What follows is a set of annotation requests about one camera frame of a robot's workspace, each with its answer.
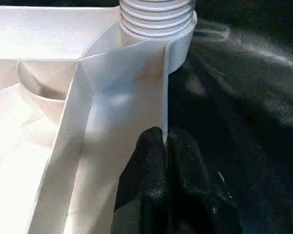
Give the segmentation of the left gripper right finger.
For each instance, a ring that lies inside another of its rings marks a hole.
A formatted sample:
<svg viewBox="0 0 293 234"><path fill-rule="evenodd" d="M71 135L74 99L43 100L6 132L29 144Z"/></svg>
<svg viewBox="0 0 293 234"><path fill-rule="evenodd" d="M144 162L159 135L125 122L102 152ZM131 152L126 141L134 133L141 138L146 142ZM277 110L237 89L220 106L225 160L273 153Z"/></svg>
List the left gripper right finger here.
<svg viewBox="0 0 293 234"><path fill-rule="evenodd" d="M242 234L224 181L208 169L195 139L181 129L167 136L174 234Z"/></svg>

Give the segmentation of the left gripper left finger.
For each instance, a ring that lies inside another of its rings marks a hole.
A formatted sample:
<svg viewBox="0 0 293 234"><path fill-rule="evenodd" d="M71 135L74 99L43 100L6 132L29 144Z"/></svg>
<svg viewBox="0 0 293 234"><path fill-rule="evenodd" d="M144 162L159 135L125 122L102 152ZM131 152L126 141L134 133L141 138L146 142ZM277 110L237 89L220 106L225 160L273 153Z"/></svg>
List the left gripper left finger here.
<svg viewBox="0 0 293 234"><path fill-rule="evenodd" d="M159 127L143 131L119 177L115 234L165 234L169 220L167 155Z"/></svg>

